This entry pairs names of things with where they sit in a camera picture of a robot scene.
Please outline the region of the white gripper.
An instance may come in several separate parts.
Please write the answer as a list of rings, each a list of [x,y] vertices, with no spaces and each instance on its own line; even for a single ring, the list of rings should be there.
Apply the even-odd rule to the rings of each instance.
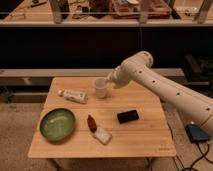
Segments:
[[[120,79],[119,79],[120,69],[115,68],[112,72],[110,72],[106,77],[107,83],[113,83],[115,88],[120,86]]]

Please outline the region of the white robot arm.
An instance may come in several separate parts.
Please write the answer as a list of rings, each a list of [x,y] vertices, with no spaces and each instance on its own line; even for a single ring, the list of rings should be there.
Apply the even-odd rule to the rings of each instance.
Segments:
[[[135,81],[187,114],[201,129],[213,136],[213,99],[161,76],[151,69],[152,65],[152,55],[140,51],[123,60],[107,76],[107,81],[112,82],[115,88]]]

